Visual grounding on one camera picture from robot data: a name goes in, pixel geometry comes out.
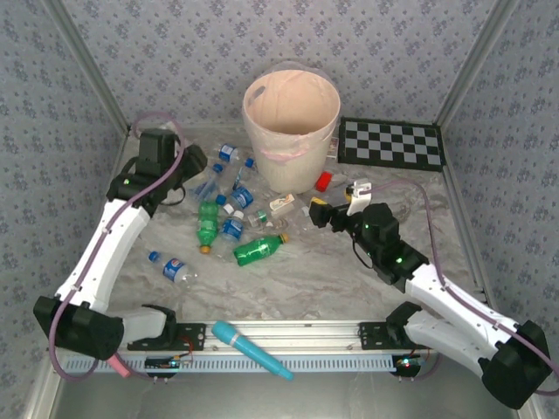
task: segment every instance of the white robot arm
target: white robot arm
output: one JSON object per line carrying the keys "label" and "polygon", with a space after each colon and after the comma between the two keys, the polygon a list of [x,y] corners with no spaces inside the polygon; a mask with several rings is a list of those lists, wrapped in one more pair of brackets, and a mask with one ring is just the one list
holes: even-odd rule
{"label": "white robot arm", "polygon": [[[52,324],[55,325],[57,347],[107,360],[121,345],[146,338],[160,339],[169,316],[174,319],[174,313],[169,314],[169,310],[158,306],[143,306],[125,313],[107,313],[107,309],[122,264],[158,205],[170,190],[181,188],[207,164],[200,147],[190,145],[177,165],[177,142],[177,135],[169,130],[149,129],[142,133],[139,155],[129,165],[135,165],[135,172],[128,173],[130,168],[127,168],[111,182],[100,223],[76,268],[54,298],[40,297],[35,304],[33,313],[47,336]],[[162,180],[171,167],[176,169]],[[159,186],[140,194],[155,182]],[[124,207],[133,196],[139,196],[138,200]],[[118,211],[122,211],[120,216],[107,231],[109,220]],[[95,258],[87,269],[94,252]],[[76,281],[82,275],[77,287]],[[62,302],[68,298],[69,304],[60,320],[54,321],[57,311],[63,309]]]}
{"label": "white robot arm", "polygon": [[[401,182],[418,186],[426,200],[423,188],[414,181],[391,184]],[[508,331],[549,360],[543,330],[530,320],[520,325],[497,313],[445,278],[435,264],[400,238],[398,221],[388,205],[370,203],[373,191],[369,181],[361,180],[347,189],[349,204],[332,207],[320,200],[311,202],[313,223],[319,228],[330,224],[333,232],[347,231],[355,255],[365,266],[440,316],[437,319],[420,306],[403,303],[386,320],[389,336],[396,343],[437,350],[472,370],[499,401],[519,409],[550,375],[551,368]],[[357,253],[356,246],[366,258]]]}

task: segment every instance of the cable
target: cable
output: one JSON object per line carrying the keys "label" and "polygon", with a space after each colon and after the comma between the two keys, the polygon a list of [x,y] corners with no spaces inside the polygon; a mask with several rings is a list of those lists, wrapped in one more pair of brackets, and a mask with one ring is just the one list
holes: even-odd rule
{"label": "cable", "polygon": [[68,304],[70,304],[70,301],[72,300],[76,291],[79,289],[79,286],[83,283],[87,273],[89,272],[89,269],[91,268],[91,265],[93,264],[93,261],[97,257],[97,254],[99,253],[100,248],[103,245],[103,242],[105,241],[105,238],[107,237],[108,234],[110,234],[111,227],[113,227],[114,223],[116,223],[116,221],[122,215],[122,213],[128,207],[130,207],[134,202],[136,202],[138,199],[142,198],[143,196],[145,196],[146,194],[148,194],[149,192],[151,192],[152,190],[154,190],[155,188],[160,186],[162,183],[164,183],[173,174],[173,172],[176,170],[176,168],[180,164],[181,159],[183,158],[184,149],[186,147],[188,147],[189,144],[190,144],[190,142],[186,141],[186,139],[184,138],[183,129],[181,128],[179,123],[170,114],[168,114],[166,112],[159,112],[159,111],[146,112],[146,113],[141,114],[138,117],[138,119],[132,125],[132,130],[131,130],[132,133],[134,133],[136,138],[140,138],[139,135],[138,135],[138,129],[137,129],[138,128],[138,122],[140,122],[141,120],[144,120],[146,118],[150,118],[150,117],[154,117],[154,116],[158,116],[158,117],[164,118],[166,120],[169,120],[173,124],[173,126],[175,127],[175,130],[176,130],[176,134],[178,135],[178,138],[181,142],[180,146],[179,146],[179,151],[178,151],[178,154],[176,155],[175,161],[173,162],[173,164],[171,165],[169,170],[167,170],[167,172],[165,172],[165,174],[162,177],[160,177],[157,181],[153,182],[151,185],[149,185],[145,189],[138,192],[136,195],[132,196],[129,200],[127,200],[114,213],[114,215],[108,221],[105,229],[101,232],[101,235],[100,235],[99,239],[97,240],[97,243],[93,247],[93,251],[89,255],[89,258],[87,259],[83,270],[81,271],[78,278],[76,279],[76,282],[73,285],[73,290],[68,293],[66,298],[62,301],[62,304],[60,304],[58,310],[54,313],[54,317],[53,317],[52,323],[51,323],[51,328],[49,330],[49,356],[51,358],[51,362],[52,362],[52,366],[54,367],[54,370],[60,375],[60,377],[64,378],[65,380],[68,380],[68,381],[82,381],[82,380],[85,380],[89,375],[91,375],[93,373],[95,368],[97,368],[99,360],[95,360],[93,362],[92,367],[85,374],[83,374],[81,376],[69,375],[60,366],[59,359],[56,356],[55,341],[56,341],[56,331],[57,331],[57,328],[59,326],[59,322],[60,322],[60,318],[62,317],[62,313],[68,307]]}
{"label": "cable", "polygon": [[138,161],[138,156],[132,157],[130,160],[128,160],[126,162],[126,164],[124,166],[122,166],[121,174],[122,173],[128,173],[130,171],[130,169],[132,168],[132,166],[134,166],[137,161]]}
{"label": "cable", "polygon": [[[423,188],[423,186],[421,186],[419,183],[417,183],[415,181],[412,181],[411,179],[398,179],[398,180],[395,180],[395,181],[392,181],[392,182],[385,183],[384,185],[374,187],[373,189],[370,189],[370,190],[361,191],[360,195],[372,194],[373,192],[378,192],[380,190],[387,189],[387,188],[390,188],[390,187],[398,185],[398,184],[411,184],[411,185],[415,186],[416,188],[418,188],[419,191],[421,192],[421,195],[423,196],[423,200],[424,200],[424,204],[425,204],[425,212],[426,212],[426,215],[427,215],[427,224],[428,224],[428,227],[429,227],[429,236],[431,238],[431,249],[432,249],[432,252],[433,252],[433,264],[435,265],[435,270],[437,271],[438,280],[440,281],[443,288],[445,288],[445,290],[447,290],[448,293],[456,301],[458,301],[463,307],[468,309],[470,312],[476,314],[478,317],[481,317],[487,323],[493,325],[493,327],[499,328],[503,332],[507,333],[509,336],[512,336],[513,338],[518,340],[522,345],[524,345],[525,347],[530,349],[532,352],[534,352],[534,354],[538,355],[540,357],[540,359],[543,362],[545,362],[553,370],[555,375],[557,377],[559,377],[559,365],[557,365],[555,362],[553,362],[546,354],[544,354],[540,349],[538,349],[536,346],[534,346],[531,342],[524,339],[522,336],[520,336],[515,331],[510,330],[506,326],[503,326],[497,320],[492,319],[490,316],[486,315],[484,312],[478,310],[475,306],[472,306],[470,303],[468,303],[467,301],[462,299],[452,289],[452,287],[446,282],[445,277],[443,276],[443,269],[442,269],[440,260],[438,258],[437,245],[435,244],[435,229],[433,227],[433,221],[432,221],[432,217],[431,217],[431,207],[429,205],[429,198],[427,197],[427,192],[425,192],[425,189]],[[537,395],[557,396],[557,395],[559,395],[559,388],[557,390],[553,390],[553,391],[536,390],[535,393]]]}
{"label": "cable", "polygon": [[181,199],[179,199],[178,201],[174,201],[173,203],[161,203],[161,205],[164,205],[166,207],[174,207],[179,203],[182,203],[184,201],[184,198],[186,198],[186,189],[183,185],[181,185],[181,191],[183,192],[183,197]]}

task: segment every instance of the patterned wallpaper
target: patterned wallpaper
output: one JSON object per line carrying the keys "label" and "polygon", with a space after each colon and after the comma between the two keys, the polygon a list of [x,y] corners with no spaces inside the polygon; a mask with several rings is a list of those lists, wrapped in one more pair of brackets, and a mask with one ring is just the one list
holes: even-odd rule
{"label": "patterned wallpaper", "polygon": [[558,46],[557,1],[521,2],[445,136],[500,309],[542,326],[556,361]]}
{"label": "patterned wallpaper", "polygon": [[0,5],[0,417],[46,339],[31,309],[85,248],[121,141],[39,0]]}
{"label": "patterned wallpaper", "polygon": [[65,0],[129,120],[238,120],[288,58],[325,71],[347,116],[433,121],[493,0]]}

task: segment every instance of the bucket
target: bucket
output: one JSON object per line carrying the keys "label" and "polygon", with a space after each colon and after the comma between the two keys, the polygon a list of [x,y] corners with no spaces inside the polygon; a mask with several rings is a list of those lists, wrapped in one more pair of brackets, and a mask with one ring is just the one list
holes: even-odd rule
{"label": "bucket", "polygon": [[243,119],[259,172],[272,190],[301,193],[314,186],[340,105],[334,85],[315,72],[270,72],[251,84]]}

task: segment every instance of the white plastic piece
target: white plastic piece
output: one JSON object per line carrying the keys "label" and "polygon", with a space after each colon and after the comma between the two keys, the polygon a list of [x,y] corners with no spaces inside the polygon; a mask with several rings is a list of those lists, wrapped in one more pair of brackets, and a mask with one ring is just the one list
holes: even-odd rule
{"label": "white plastic piece", "polygon": [[442,319],[435,319],[426,310],[413,314],[404,330],[414,343],[433,348],[462,364],[478,377],[483,374],[478,359],[491,359],[497,352],[495,347],[476,346],[456,327]]}
{"label": "white plastic piece", "polygon": [[148,307],[125,312],[110,312],[107,315],[122,318],[124,335],[121,346],[136,340],[161,336],[167,318],[164,312]]}
{"label": "white plastic piece", "polygon": [[[105,204],[101,221],[81,259],[65,283],[57,290],[60,299],[64,299],[72,291],[76,279],[83,271],[102,231],[106,229],[108,221],[124,203],[125,201],[114,199]],[[121,270],[124,259],[148,221],[149,214],[144,208],[126,208],[111,228],[110,234],[105,238],[81,287],[70,300],[70,304],[80,306],[82,303],[88,303],[89,308],[98,313],[104,313],[107,310],[114,281]]]}
{"label": "white plastic piece", "polygon": [[232,213],[235,212],[235,209],[233,208],[233,206],[230,203],[227,203],[226,205],[224,205],[224,210],[228,215],[231,215]]}
{"label": "white plastic piece", "polygon": [[[514,320],[480,303],[452,281],[445,280],[468,304],[476,307],[476,309],[495,319],[503,326],[516,330],[516,327],[514,327],[516,322]],[[450,321],[462,333],[470,336],[477,347],[483,348],[482,351],[486,351],[487,347],[496,347],[495,344],[497,342],[505,343],[510,338],[507,333],[500,329],[496,330],[492,324],[463,307],[452,295],[445,291],[443,285],[438,280],[437,271],[433,264],[423,264],[416,269],[413,272],[413,279],[406,282],[405,292],[414,299],[427,304],[440,314],[441,317]]]}
{"label": "white plastic piece", "polygon": [[245,218],[245,213],[243,211],[235,211],[233,212],[233,216],[243,221],[243,219]]}
{"label": "white plastic piece", "polygon": [[355,213],[363,211],[370,204],[372,193],[365,192],[371,189],[373,189],[373,186],[367,179],[353,182],[353,194],[348,208],[348,216],[353,216]]}

